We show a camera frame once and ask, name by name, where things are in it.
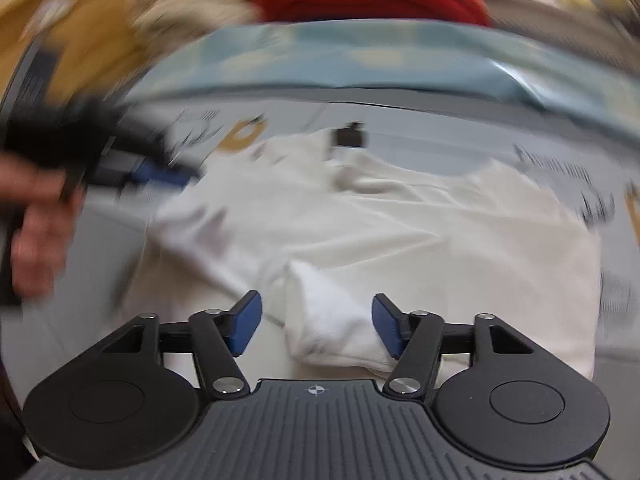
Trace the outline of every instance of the metal screw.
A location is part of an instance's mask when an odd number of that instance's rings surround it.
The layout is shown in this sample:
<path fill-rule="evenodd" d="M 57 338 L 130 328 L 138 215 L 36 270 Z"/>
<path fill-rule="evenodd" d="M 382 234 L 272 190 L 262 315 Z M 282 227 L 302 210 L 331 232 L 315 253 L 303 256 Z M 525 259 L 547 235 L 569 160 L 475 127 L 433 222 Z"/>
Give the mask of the metal screw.
<path fill-rule="evenodd" d="M 396 394 L 414 394 L 420 389 L 420 383 L 411 377 L 396 377 L 389 383 Z"/>
<path fill-rule="evenodd" d="M 236 394 L 244 388 L 244 381 L 237 377 L 220 377 L 213 381 L 213 389 L 221 394 Z"/>

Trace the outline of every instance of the light blue fabric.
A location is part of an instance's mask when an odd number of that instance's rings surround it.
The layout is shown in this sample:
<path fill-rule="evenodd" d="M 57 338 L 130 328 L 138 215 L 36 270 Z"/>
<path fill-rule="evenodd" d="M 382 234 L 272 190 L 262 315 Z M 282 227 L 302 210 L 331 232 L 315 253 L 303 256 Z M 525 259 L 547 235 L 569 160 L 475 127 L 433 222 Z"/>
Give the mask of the light blue fabric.
<path fill-rule="evenodd" d="M 530 104 L 640 142 L 640 82 L 534 40 L 428 20 L 222 28 L 162 60 L 128 102 L 259 86 L 409 88 Z"/>

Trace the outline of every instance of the yellow cloth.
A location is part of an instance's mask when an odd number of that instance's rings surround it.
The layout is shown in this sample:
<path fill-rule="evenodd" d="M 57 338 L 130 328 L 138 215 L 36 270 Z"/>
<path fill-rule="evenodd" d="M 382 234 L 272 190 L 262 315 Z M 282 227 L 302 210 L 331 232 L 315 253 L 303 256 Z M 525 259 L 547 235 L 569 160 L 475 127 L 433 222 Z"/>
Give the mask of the yellow cloth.
<path fill-rule="evenodd" d="M 0 0 L 0 91 L 29 38 L 20 38 L 43 0 Z M 51 30 L 48 44 L 63 53 L 49 95 L 57 100 L 79 89 L 107 91 L 145 63 L 125 17 L 126 0 L 76 0 Z"/>

